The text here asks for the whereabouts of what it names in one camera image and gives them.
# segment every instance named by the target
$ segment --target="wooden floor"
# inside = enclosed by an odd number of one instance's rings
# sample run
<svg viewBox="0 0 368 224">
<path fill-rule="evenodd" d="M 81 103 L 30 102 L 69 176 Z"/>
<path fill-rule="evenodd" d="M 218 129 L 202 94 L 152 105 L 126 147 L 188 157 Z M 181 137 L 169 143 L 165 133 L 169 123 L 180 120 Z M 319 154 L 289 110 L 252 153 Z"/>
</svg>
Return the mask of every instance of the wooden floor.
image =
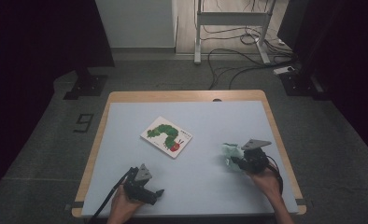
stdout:
<svg viewBox="0 0 368 224">
<path fill-rule="evenodd" d="M 272 0 L 205 0 L 204 11 L 213 12 L 264 12 L 266 3 L 269 4 Z M 289 0 L 276 0 L 273 16 L 269 25 L 266 39 L 272 40 L 271 43 L 277 44 L 277 31 L 282 22 L 284 13 Z M 178 0 L 177 1 L 177 14 L 178 14 L 178 26 L 177 26 L 177 54 L 193 54 L 195 49 L 195 18 L 194 11 L 197 10 L 197 0 Z M 238 28 L 238 26 L 205 26 L 205 29 L 201 30 L 201 38 L 206 39 L 210 37 L 231 37 L 239 36 L 245 33 L 245 29 L 210 34 L 208 32 L 223 31 L 228 29 Z M 244 45 L 239 38 L 234 39 L 207 39 L 202 41 L 202 53 L 208 53 L 212 49 L 233 49 L 243 53 L 258 53 L 257 48 L 254 45 Z"/>
</svg>

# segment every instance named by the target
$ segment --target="black metal base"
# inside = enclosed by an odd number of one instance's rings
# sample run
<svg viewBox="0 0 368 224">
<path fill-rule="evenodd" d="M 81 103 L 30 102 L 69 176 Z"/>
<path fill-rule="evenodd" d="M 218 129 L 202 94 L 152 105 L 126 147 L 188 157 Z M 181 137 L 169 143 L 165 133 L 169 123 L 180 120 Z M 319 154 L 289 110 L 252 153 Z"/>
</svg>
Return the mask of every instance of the black metal base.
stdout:
<svg viewBox="0 0 368 224">
<path fill-rule="evenodd" d="M 298 74 L 287 73 L 279 77 L 288 96 L 313 96 L 315 93 L 311 80 L 301 78 Z"/>
<path fill-rule="evenodd" d="M 64 100 L 77 100 L 79 96 L 100 96 L 106 80 L 107 76 L 78 78 L 73 89 L 65 94 Z"/>
</svg>

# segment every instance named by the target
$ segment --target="desk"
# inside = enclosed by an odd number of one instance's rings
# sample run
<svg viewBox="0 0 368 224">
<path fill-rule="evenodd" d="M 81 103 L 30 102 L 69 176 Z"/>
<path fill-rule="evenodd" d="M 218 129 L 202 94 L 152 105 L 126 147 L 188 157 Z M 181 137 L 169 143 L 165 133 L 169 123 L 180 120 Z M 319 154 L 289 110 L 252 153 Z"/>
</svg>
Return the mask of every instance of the desk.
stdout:
<svg viewBox="0 0 368 224">
<path fill-rule="evenodd" d="M 222 101 L 262 102 L 266 116 L 271 126 L 271 130 L 276 140 L 277 148 L 289 176 L 294 197 L 297 200 L 302 200 L 302 193 L 298 187 L 298 183 L 290 165 L 289 157 L 287 155 L 286 149 L 284 148 L 274 117 L 272 115 L 271 108 L 263 91 L 115 91 L 110 93 L 108 97 L 105 111 L 100 121 L 99 129 L 95 136 L 91 154 L 78 189 L 74 207 L 72 209 L 73 216 L 81 217 L 82 207 L 76 205 L 84 202 L 89 185 L 91 183 L 93 166 L 95 164 L 106 127 L 110 103 L 211 102 L 214 99 L 221 99 Z M 298 209 L 298 215 L 304 214 L 306 212 L 305 205 L 299 205 Z"/>
</svg>

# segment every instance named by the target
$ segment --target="forearm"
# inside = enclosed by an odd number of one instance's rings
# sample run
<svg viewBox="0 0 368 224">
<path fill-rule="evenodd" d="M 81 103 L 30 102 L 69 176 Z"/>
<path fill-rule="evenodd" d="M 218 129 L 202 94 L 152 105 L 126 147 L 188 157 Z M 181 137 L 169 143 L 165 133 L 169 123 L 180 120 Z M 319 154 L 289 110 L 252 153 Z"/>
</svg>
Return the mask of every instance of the forearm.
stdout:
<svg viewBox="0 0 368 224">
<path fill-rule="evenodd" d="M 294 224 L 294 221 L 284 204 L 283 198 L 280 195 L 268 197 L 268 200 L 274 208 L 277 224 Z"/>
</svg>

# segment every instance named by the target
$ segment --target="book cover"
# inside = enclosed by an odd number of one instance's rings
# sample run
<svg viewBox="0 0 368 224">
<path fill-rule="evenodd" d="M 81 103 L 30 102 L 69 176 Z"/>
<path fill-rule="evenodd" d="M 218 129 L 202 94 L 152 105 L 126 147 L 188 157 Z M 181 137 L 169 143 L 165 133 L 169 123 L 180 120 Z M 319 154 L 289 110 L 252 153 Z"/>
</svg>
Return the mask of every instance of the book cover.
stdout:
<svg viewBox="0 0 368 224">
<path fill-rule="evenodd" d="M 167 155 L 175 158 L 192 139 L 192 135 L 163 117 L 158 117 L 141 136 Z"/>
</svg>

